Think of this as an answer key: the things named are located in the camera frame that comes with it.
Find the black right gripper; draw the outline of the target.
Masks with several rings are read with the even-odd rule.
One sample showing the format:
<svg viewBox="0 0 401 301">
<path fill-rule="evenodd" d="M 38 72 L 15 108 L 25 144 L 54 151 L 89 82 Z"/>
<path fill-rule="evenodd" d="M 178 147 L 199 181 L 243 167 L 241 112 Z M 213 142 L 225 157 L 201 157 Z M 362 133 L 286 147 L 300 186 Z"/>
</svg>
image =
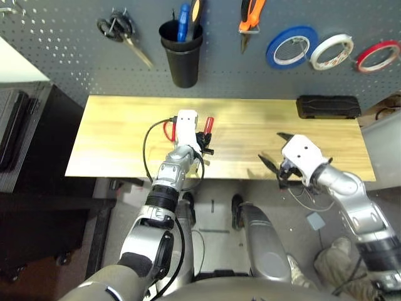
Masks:
<svg viewBox="0 0 401 301">
<path fill-rule="evenodd" d="M 294 137 L 294 134 L 285 132 L 278 132 L 277 135 L 286 141 L 284 145 L 286 145 Z M 273 174 L 275 174 L 276 176 L 278 175 L 278 184 L 280 189 L 301 187 L 303 185 L 301 180 L 290 180 L 290 177 L 292 175 L 295 175 L 300 179 L 302 179 L 303 175 L 301 171 L 288 159 L 284 159 L 278 169 L 276 164 L 271 160 L 269 156 L 258 154 L 258 157 Z"/>
</svg>

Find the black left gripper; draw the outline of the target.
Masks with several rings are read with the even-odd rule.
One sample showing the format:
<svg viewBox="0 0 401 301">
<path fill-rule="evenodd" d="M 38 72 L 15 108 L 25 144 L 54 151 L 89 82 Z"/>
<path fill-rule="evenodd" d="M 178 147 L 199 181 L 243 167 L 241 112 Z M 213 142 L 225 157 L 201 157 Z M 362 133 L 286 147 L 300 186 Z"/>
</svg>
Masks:
<svg viewBox="0 0 401 301">
<path fill-rule="evenodd" d="M 201 154 L 207 154 L 210 156 L 214 155 L 214 150 L 208 148 L 208 145 L 211 142 L 212 134 L 211 133 L 205 133 L 205 132 L 198 132 L 196 133 L 196 140 L 197 143 L 200 146 L 200 153 Z"/>
</svg>

